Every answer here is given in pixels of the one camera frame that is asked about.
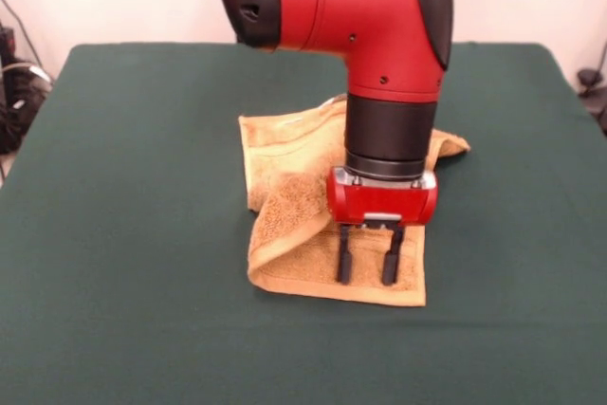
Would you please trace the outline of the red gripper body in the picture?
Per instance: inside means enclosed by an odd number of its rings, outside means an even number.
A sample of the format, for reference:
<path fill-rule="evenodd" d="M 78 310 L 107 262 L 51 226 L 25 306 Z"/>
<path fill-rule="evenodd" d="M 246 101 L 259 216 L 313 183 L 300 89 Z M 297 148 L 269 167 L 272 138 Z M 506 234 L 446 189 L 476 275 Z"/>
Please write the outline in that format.
<path fill-rule="evenodd" d="M 435 173 L 415 180 L 377 180 L 335 167 L 326 179 L 328 210 L 337 223 L 354 226 L 424 226 L 438 196 Z"/>

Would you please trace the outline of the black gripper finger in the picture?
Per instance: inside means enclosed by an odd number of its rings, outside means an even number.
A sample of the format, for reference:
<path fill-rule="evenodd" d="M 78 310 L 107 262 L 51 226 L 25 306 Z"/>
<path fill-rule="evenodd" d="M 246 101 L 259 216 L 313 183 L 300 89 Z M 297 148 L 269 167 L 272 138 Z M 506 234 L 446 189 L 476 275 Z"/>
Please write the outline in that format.
<path fill-rule="evenodd" d="M 384 285 L 394 285 L 397 281 L 400 250 L 404 240 L 405 229 L 396 226 L 393 229 L 390 247 L 384 255 L 381 281 Z"/>
<path fill-rule="evenodd" d="M 340 224 L 339 226 L 339 260 L 336 280 L 341 284 L 349 284 L 351 281 L 353 255 L 349 249 L 350 226 Z"/>

